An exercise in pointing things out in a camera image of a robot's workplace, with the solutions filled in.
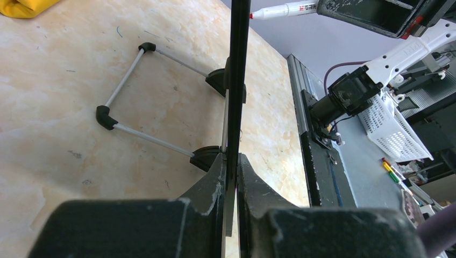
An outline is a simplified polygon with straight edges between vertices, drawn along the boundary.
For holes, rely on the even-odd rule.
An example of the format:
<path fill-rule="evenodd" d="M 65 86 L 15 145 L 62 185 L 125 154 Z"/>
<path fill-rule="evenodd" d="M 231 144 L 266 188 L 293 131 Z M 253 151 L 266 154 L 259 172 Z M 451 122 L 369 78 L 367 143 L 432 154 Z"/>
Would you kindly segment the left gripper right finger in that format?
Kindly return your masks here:
<path fill-rule="evenodd" d="M 272 189 L 240 154 L 241 257 L 425 257 L 407 217 L 390 209 L 301 208 Z"/>

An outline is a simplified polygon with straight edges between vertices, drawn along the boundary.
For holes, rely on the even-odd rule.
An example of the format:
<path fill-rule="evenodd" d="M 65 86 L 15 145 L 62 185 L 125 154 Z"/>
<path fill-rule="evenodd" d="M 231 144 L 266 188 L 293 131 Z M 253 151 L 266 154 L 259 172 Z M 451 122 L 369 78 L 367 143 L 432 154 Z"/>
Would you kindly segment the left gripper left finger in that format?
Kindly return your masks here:
<path fill-rule="evenodd" d="M 224 257 L 226 158 L 176 199 L 71 200 L 29 257 Z"/>

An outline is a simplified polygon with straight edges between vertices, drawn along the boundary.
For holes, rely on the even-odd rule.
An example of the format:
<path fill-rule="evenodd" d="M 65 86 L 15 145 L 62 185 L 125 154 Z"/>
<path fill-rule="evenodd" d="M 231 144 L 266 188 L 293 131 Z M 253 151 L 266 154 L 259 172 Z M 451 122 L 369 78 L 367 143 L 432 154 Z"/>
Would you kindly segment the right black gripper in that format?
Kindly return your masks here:
<path fill-rule="evenodd" d="M 420 37 L 441 19 L 455 22 L 455 0 L 326 0 L 317 13 L 390 37 Z"/>

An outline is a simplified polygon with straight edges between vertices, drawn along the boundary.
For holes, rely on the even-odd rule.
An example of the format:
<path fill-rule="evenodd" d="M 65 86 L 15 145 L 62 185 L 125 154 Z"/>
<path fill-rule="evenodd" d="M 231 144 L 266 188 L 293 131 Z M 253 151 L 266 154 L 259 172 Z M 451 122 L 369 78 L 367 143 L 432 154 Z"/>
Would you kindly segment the red capped white marker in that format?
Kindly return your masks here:
<path fill-rule="evenodd" d="M 317 12 L 319 1 L 300 1 L 262 8 L 250 13 L 250 19 L 267 20 L 294 17 Z"/>

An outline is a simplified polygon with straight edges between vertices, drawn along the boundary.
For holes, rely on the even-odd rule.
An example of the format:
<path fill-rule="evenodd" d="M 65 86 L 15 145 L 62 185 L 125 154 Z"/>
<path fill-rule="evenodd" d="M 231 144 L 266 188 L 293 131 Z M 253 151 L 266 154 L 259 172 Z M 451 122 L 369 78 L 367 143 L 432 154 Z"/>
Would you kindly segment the black framed whiteboard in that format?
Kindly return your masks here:
<path fill-rule="evenodd" d="M 233 1 L 231 9 L 230 55 L 225 66 L 227 112 L 224 126 L 224 144 L 227 150 L 220 150 L 226 158 L 224 190 L 225 238 L 231 234 L 231 217 L 238 212 L 237 172 L 239 164 L 239 143 L 242 105 L 244 101 L 244 80 L 247 55 L 250 1 Z"/>

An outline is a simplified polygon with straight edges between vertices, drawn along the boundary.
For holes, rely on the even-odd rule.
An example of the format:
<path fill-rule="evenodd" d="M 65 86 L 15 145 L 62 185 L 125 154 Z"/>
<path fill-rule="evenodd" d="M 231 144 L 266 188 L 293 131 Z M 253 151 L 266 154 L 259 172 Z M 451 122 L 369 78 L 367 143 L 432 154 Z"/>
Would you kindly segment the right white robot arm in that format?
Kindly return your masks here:
<path fill-rule="evenodd" d="M 319 1 L 317 13 L 403 40 L 341 76 L 309 107 L 312 121 L 321 126 L 367 109 L 394 77 L 455 40 L 455 1 Z"/>

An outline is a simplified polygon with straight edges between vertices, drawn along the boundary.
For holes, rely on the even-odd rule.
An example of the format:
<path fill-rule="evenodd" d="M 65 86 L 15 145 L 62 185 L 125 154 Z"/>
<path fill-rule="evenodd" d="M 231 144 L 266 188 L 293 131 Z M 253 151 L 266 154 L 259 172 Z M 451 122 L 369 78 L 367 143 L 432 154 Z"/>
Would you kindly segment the white plastic basket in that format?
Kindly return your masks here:
<path fill-rule="evenodd" d="M 396 162 L 430 159 L 432 154 L 387 95 L 375 95 L 358 117 L 368 139 Z"/>

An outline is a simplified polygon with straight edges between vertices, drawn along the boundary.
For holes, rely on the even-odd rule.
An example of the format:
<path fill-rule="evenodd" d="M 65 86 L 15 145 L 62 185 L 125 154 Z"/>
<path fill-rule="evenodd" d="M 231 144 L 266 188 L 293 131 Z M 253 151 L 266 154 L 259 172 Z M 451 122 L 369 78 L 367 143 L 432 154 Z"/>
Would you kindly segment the brown marker on desk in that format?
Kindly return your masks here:
<path fill-rule="evenodd" d="M 386 164 L 387 166 L 391 167 L 391 164 L 388 162 L 388 160 L 386 158 L 383 157 L 381 160 L 382 160 L 382 162 L 384 164 Z"/>

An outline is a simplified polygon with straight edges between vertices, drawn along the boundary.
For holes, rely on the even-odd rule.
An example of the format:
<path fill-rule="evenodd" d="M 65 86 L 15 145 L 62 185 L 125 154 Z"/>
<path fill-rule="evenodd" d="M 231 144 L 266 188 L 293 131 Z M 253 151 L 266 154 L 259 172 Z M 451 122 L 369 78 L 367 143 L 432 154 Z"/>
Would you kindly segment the green marker on desk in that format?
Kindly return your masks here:
<path fill-rule="evenodd" d="M 396 174 L 393 171 L 389 170 L 388 174 L 395 183 L 400 184 L 401 180 L 396 176 Z"/>

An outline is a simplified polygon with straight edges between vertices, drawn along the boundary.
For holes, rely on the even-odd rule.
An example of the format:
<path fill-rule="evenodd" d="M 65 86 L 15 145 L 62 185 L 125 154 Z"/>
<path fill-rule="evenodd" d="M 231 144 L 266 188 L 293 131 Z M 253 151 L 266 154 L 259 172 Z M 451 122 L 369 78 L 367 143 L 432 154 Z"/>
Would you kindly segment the checkered oval pad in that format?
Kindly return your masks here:
<path fill-rule="evenodd" d="M 413 226 L 417 228 L 420 224 L 425 222 L 420 206 L 413 196 L 403 189 L 401 190 L 401 196 L 402 210 Z"/>

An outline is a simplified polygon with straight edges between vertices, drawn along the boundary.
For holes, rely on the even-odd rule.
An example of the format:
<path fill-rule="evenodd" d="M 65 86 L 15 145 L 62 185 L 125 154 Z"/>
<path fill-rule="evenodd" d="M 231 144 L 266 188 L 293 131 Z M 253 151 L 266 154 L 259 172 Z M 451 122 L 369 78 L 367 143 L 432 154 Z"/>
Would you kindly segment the folded yellow shirt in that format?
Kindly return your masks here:
<path fill-rule="evenodd" d="M 1 0 L 1 14 L 9 18 L 34 18 L 60 0 Z"/>

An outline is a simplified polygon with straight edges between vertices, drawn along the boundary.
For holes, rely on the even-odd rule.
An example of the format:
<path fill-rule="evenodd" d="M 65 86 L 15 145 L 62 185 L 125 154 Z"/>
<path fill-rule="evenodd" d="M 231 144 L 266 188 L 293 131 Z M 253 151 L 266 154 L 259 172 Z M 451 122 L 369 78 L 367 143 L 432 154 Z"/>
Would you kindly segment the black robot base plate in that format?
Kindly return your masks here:
<path fill-rule="evenodd" d="M 311 121 L 309 108 L 317 100 L 306 90 L 301 91 L 300 97 L 300 140 L 310 206 L 356 208 L 355 197 L 338 150 L 330 139 L 317 134 L 317 127 Z"/>

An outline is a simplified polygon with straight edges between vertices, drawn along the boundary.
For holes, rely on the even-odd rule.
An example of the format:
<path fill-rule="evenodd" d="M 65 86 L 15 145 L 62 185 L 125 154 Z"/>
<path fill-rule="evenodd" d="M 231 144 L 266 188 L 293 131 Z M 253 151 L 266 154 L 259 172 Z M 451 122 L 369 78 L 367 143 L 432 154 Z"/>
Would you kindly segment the right aluminium frame rail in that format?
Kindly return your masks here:
<path fill-rule="evenodd" d="M 306 67 L 293 54 L 289 54 L 286 60 L 293 93 L 298 132 L 301 135 L 309 130 L 306 118 L 307 104 L 305 98 L 302 96 L 302 91 L 311 92 L 311 90 L 309 88 Z"/>

